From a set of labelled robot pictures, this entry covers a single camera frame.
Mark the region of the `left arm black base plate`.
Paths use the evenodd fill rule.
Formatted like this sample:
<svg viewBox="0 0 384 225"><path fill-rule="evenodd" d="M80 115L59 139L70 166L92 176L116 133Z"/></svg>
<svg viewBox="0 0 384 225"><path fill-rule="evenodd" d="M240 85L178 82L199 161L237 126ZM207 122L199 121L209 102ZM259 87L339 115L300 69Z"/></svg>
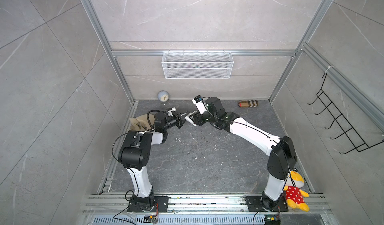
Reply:
<svg viewBox="0 0 384 225"><path fill-rule="evenodd" d="M132 197L129 202L128 212L160 212L166 213L169 206L169 197L167 196L155 196L148 198Z"/></svg>

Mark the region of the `white remote control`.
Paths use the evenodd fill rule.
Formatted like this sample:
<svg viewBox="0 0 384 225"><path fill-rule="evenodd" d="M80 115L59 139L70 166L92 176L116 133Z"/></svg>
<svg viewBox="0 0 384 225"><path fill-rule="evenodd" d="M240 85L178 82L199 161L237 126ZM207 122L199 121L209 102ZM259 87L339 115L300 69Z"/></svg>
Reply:
<svg viewBox="0 0 384 225"><path fill-rule="evenodd" d="M186 117L185 117L185 120L187 121L187 122L189 122L190 124L192 124L193 126L197 126L196 124L195 124L195 122L194 122L194 120L191 118L191 116L193 116L194 114L193 113L190 113L190 114L188 114Z"/></svg>

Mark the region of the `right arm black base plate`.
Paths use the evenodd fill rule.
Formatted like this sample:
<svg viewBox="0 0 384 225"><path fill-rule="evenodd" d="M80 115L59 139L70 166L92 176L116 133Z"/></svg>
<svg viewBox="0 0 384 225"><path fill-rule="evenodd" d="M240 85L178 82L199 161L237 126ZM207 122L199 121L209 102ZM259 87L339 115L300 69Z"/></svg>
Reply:
<svg viewBox="0 0 384 225"><path fill-rule="evenodd" d="M266 211L266 212L288 212L289 208L283 195L277 201L271 200L266 195L246 196L246 205L249 212Z"/></svg>

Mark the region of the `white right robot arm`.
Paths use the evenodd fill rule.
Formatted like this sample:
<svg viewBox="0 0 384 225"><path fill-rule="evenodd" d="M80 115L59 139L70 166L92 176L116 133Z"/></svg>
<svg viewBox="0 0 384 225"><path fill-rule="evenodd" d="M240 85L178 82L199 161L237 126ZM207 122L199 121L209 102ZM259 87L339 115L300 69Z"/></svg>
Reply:
<svg viewBox="0 0 384 225"><path fill-rule="evenodd" d="M192 99L192 102L199 111L200 122L209 123L219 130L225 130L245 139L269 157L267 163L269 177L262 198L270 204L277 203L288 175L298 161L292 139L269 134L248 123L236 113L227 112L217 97L204 100L201 95L198 95Z"/></svg>

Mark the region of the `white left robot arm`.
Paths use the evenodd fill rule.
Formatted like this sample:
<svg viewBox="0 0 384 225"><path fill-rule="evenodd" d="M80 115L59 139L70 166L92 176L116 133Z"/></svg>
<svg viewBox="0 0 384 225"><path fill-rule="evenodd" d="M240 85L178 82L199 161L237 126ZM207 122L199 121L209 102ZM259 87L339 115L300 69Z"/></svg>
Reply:
<svg viewBox="0 0 384 225"><path fill-rule="evenodd" d="M125 134L117 160L129 172L137 198L148 199L153 194L147 172L151 147L164 144L168 129L180 129L186 122L187 114L186 111L180 113L173 107L167 110L150 110L145 115L130 119L131 128Z"/></svg>

